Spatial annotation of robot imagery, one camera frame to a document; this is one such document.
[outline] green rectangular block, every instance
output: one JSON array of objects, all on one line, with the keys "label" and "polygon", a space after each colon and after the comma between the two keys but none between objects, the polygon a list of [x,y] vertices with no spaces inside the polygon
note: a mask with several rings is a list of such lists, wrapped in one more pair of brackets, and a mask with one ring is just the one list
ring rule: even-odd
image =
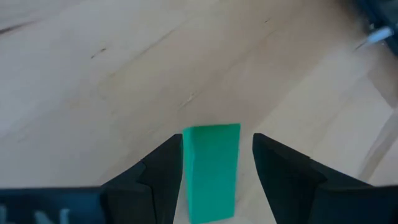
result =
[{"label": "green rectangular block", "polygon": [[233,217],[240,129],[240,124],[226,124],[183,130],[192,224]]}]

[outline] green eraser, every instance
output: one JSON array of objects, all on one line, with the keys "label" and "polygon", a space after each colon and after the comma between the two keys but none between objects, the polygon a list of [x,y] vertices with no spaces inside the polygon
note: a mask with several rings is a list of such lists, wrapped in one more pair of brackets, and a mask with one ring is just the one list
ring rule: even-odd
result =
[{"label": "green eraser", "polygon": [[233,217],[240,129],[240,124],[226,124],[183,130],[192,224]]}]

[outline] green block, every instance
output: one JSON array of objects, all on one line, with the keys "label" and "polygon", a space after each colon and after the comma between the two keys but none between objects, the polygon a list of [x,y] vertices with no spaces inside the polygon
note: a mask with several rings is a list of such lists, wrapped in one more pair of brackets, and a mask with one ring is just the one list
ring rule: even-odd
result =
[{"label": "green block", "polygon": [[192,224],[233,217],[240,129],[240,124],[227,124],[183,130]]}]

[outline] wooden surface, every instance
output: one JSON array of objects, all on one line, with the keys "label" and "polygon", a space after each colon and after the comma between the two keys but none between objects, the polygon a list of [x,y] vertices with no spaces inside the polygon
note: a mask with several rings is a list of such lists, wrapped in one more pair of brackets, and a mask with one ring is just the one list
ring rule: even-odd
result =
[{"label": "wooden surface", "polygon": [[[255,132],[398,183],[398,63],[381,44],[354,51],[347,1],[35,1],[0,3],[0,187],[99,185],[214,123],[242,124],[225,223],[274,223]],[[175,222],[188,222],[184,180]]]}]

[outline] black object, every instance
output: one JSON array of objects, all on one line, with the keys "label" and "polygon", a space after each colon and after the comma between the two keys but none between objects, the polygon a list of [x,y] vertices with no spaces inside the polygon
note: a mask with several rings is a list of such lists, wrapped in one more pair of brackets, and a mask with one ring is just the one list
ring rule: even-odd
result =
[{"label": "black object", "polygon": [[182,135],[176,134],[101,187],[0,190],[0,222],[37,223],[41,212],[69,224],[172,224],[182,178]]},{"label": "black object", "polygon": [[386,39],[391,51],[398,56],[398,0],[356,0],[368,17],[373,29],[390,27],[394,35]]},{"label": "black object", "polygon": [[396,186],[373,187],[263,134],[253,154],[278,224],[398,223]]}]

